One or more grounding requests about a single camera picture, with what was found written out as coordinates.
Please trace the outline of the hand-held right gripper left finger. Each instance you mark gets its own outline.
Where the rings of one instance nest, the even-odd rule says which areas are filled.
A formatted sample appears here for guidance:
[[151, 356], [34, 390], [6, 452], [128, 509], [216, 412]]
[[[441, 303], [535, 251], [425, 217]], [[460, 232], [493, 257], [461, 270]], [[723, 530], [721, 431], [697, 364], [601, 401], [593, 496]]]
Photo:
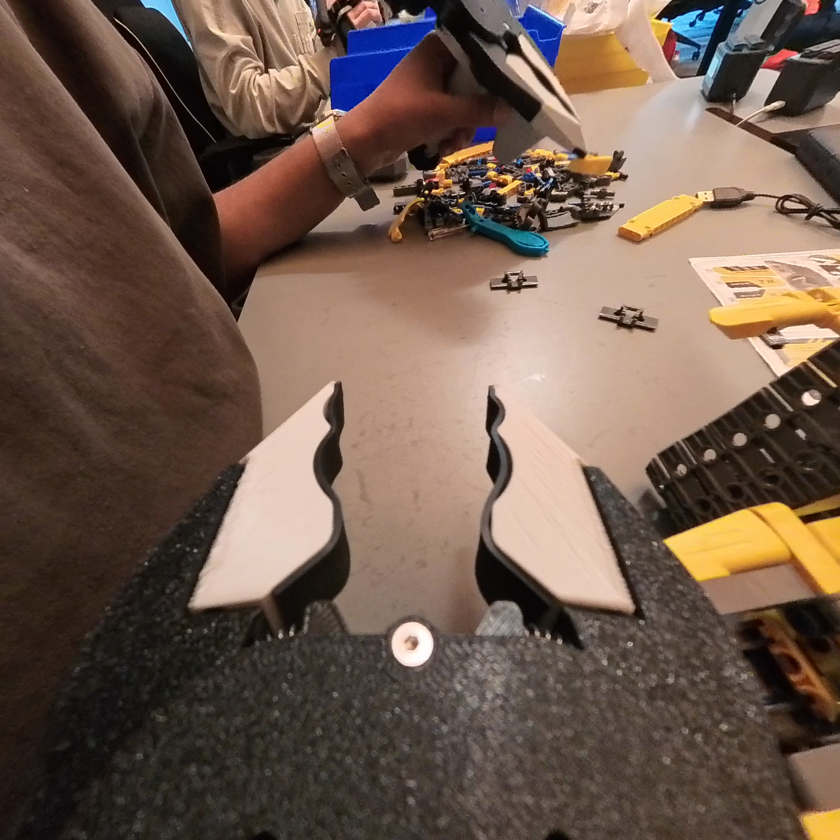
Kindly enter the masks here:
[[333, 483], [343, 425], [342, 384], [330, 382], [242, 460], [192, 613], [255, 606], [278, 634], [341, 592], [350, 549]]

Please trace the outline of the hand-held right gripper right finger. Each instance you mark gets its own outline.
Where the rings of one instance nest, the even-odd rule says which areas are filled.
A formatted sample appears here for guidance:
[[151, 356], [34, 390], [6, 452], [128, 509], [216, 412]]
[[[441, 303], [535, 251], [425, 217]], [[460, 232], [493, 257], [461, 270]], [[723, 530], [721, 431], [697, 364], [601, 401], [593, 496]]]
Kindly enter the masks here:
[[488, 388], [486, 434], [490, 492], [476, 552], [486, 603], [512, 602], [526, 624], [544, 627], [570, 608], [635, 614], [583, 459], [497, 385]]

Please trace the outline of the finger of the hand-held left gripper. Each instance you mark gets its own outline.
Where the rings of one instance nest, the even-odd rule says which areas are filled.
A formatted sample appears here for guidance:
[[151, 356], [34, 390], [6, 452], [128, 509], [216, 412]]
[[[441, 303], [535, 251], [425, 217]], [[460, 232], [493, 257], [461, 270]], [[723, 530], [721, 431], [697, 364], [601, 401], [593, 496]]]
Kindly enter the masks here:
[[506, 76], [512, 89], [508, 103], [526, 126], [520, 130], [523, 150], [543, 139], [565, 151], [586, 149], [574, 105], [525, 32], [506, 32]]
[[497, 133], [494, 152], [499, 161], [510, 162], [540, 142], [562, 151], [573, 151], [573, 108], [570, 101], [543, 101], [530, 119], [514, 106], [497, 101], [493, 123]]

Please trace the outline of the pile of toy building parts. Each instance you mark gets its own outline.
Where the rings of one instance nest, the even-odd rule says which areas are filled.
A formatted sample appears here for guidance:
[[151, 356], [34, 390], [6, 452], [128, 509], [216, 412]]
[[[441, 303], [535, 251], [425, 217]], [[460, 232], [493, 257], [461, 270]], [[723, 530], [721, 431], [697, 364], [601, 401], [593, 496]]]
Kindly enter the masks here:
[[429, 240], [472, 233], [459, 205], [472, 203], [485, 218], [507, 227], [547, 233], [597, 223], [612, 218], [623, 207], [615, 199], [613, 184], [624, 181], [626, 155], [612, 153], [612, 171], [602, 176], [567, 172], [573, 156], [556, 150], [534, 148], [512, 163], [500, 163], [493, 143], [480, 143], [447, 155], [414, 182], [394, 188], [401, 207], [420, 196], [424, 209], [414, 217]]

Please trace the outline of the person's left forearm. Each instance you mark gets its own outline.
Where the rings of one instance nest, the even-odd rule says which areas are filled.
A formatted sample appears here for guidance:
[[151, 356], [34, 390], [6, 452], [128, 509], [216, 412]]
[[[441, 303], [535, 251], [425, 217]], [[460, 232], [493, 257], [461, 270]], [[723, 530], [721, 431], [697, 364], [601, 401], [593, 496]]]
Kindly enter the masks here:
[[310, 134], [243, 180], [213, 195], [224, 297], [238, 298], [269, 257], [298, 242], [345, 197]]

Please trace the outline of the person's left hand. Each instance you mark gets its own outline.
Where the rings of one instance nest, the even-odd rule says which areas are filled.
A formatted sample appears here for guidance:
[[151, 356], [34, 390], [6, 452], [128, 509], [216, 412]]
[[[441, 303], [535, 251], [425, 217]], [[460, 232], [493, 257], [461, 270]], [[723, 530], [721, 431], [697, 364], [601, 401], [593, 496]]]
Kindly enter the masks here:
[[339, 120], [343, 146], [362, 176], [418, 146], [441, 154], [458, 151], [479, 128], [507, 120], [509, 108], [497, 98], [447, 91], [455, 66], [441, 40], [428, 35], [367, 99]]

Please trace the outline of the yellow plastic bin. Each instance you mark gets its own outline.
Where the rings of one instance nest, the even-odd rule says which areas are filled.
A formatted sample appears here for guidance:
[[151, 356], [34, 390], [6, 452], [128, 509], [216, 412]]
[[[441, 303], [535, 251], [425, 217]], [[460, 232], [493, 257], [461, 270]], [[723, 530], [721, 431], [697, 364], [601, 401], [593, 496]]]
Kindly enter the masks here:
[[615, 34], [563, 35], [554, 74], [569, 94], [635, 88], [651, 81]]

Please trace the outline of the teal plastic tool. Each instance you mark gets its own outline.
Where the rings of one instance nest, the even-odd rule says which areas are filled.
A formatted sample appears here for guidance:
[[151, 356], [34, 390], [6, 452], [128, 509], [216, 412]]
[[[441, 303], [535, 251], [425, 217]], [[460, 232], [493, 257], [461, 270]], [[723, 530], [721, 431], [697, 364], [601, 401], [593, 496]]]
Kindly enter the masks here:
[[540, 233], [507, 227], [491, 218], [485, 218], [470, 202], [463, 202], [459, 209], [465, 225], [472, 233], [504, 245], [519, 256], [542, 258], [550, 252], [549, 241]]

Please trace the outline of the white plastic bag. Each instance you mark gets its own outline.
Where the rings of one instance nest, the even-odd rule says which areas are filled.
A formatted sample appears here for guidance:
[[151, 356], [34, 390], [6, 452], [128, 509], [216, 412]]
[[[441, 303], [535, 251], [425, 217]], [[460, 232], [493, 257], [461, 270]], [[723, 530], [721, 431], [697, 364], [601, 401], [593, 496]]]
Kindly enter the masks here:
[[618, 41], [655, 83], [677, 79], [652, 21], [669, 1], [572, 1], [563, 13], [564, 35], [616, 35]]

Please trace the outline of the yellow curved toy piece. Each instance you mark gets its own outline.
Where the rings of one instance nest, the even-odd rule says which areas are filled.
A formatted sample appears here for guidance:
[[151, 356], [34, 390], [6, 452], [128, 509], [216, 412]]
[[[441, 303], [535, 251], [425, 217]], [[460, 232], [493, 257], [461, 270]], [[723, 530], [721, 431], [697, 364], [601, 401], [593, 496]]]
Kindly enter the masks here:
[[398, 244], [403, 240], [402, 231], [406, 220], [410, 216], [422, 211], [424, 209], [425, 203], [426, 201], [423, 197], [417, 196], [405, 205], [397, 208], [399, 210], [399, 213], [395, 215], [395, 218], [388, 230], [388, 238], [392, 243]]

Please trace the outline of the long yellow toy block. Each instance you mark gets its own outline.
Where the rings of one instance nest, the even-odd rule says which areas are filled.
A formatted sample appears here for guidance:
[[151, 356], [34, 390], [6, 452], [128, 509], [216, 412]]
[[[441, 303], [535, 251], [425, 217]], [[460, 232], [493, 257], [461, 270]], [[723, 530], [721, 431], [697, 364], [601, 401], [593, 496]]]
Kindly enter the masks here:
[[705, 202], [697, 195], [673, 196], [628, 219], [617, 229], [617, 235], [632, 243], [641, 243], [696, 213]]

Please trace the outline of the yellow black tracked toy vehicle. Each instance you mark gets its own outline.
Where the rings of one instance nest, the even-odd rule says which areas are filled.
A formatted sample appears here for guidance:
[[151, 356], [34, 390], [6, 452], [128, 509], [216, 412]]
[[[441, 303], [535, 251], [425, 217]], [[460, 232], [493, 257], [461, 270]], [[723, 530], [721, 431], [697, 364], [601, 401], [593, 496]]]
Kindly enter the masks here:
[[666, 544], [759, 678], [805, 835], [838, 838], [838, 339], [647, 475], [675, 528]]

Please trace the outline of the person's brown shirt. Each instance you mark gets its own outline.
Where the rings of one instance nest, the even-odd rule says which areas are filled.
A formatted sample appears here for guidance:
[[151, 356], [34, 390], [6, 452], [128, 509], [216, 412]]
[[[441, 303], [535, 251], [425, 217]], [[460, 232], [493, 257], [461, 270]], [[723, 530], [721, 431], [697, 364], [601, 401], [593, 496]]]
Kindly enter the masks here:
[[91, 2], [2, 2], [2, 836], [113, 594], [261, 436], [211, 193]]

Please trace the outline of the instruction booklet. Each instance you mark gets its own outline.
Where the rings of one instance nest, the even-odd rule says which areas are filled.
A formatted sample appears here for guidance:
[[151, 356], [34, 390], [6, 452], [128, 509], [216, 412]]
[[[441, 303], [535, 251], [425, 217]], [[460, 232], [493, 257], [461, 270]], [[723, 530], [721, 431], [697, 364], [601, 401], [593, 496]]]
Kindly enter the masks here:
[[[838, 248], [695, 257], [689, 264], [721, 306], [839, 285]], [[831, 329], [796, 325], [747, 341], [775, 375], [782, 375], [837, 339]]]

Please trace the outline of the black office chair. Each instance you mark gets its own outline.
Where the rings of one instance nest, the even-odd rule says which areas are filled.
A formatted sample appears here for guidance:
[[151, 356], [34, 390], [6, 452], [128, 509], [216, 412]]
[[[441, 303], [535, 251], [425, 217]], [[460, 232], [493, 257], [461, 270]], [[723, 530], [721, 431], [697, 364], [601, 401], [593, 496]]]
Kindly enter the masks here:
[[209, 106], [191, 47], [161, 12], [140, 1], [94, 5], [153, 71], [213, 191], [242, 179], [293, 144], [295, 139], [286, 135], [254, 140], [227, 131]]

